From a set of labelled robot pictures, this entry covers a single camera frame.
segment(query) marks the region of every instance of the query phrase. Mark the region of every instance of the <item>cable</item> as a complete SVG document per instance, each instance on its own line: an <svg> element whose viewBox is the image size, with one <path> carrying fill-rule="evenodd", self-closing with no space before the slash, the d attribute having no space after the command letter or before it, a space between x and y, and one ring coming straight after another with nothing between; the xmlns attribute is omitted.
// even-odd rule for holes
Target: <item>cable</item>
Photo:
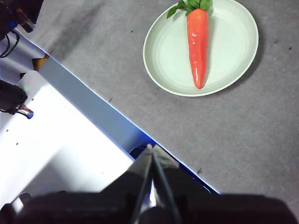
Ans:
<svg viewBox="0 0 299 224"><path fill-rule="evenodd" d="M30 109L28 109L28 108L26 108L26 107L24 107L24 106L19 106L19 107L18 107L18 110L24 110L24 111L27 111L28 113L33 113L32 110L30 110Z"/></svg>
<svg viewBox="0 0 299 224"><path fill-rule="evenodd" d="M2 109L0 109L0 111L1 111L2 113L9 113L8 111L4 111L4 110L2 110Z"/></svg>
<svg viewBox="0 0 299 224"><path fill-rule="evenodd" d="M2 58L2 56L4 56L6 54L6 52L8 52L9 48L10 48L10 40L7 34L5 34L5 37L7 39L7 47L5 49L5 51L0 55L0 57Z"/></svg>
<svg viewBox="0 0 299 224"><path fill-rule="evenodd" d="M16 36L15 44L14 44L14 46L10 49L10 51L9 51L7 54L5 54L5 53L8 51L8 49L10 48L9 37L8 37L8 35L6 35L7 43L9 43L9 45L7 44L7 48L6 48L6 50L4 51L4 53L2 53L2 54L0 55L0 58L5 58L5 57L7 57L7 56L8 56L8 55L15 49L15 47L18 45L18 43L19 43L19 41L20 41L20 35L19 35L17 32L15 32L14 30L12 30L11 32L12 32L13 34L15 34L15 36Z"/></svg>
<svg viewBox="0 0 299 224"><path fill-rule="evenodd" d="M21 112L19 112L19 111L17 111L16 113L19 113L19 114L25 116L27 119L31 119L30 117L28 117L28 115L26 115L26 114L24 114L24 113L21 113Z"/></svg>
<svg viewBox="0 0 299 224"><path fill-rule="evenodd" d="M2 110L2 109L0 109L0 112L2 112L2 113L9 113L8 111L4 111L4 110ZM26 115L26 114L24 114L24 113L22 113L22 112L19 112L19 111L16 111L16 113L19 113L19 114L21 114L21 115L23 115L23 116L25 116L27 119L31 119L28 115Z"/></svg>

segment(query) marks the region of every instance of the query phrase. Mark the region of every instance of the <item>oval plate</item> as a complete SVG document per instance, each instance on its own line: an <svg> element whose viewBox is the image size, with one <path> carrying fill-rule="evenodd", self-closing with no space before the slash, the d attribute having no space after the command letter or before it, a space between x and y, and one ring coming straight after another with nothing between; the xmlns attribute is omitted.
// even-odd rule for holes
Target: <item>oval plate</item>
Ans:
<svg viewBox="0 0 299 224"><path fill-rule="evenodd" d="M166 19L170 8L153 23L143 46L145 68L158 86L176 95L197 97L223 90L244 74L258 46L256 22L244 6L234 0L213 1L202 89L192 79L185 12L178 10Z"/></svg>

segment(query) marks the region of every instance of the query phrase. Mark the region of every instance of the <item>gray carpet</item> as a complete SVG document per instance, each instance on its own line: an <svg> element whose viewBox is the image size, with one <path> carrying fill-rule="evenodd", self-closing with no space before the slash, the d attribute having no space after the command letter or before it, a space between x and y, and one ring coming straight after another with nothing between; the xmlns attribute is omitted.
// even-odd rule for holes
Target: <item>gray carpet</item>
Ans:
<svg viewBox="0 0 299 224"><path fill-rule="evenodd" d="M143 65L147 31L174 0L45 0L26 36L220 192L277 197L299 217L298 0L239 2L257 22L257 56L205 97L165 92Z"/></svg>

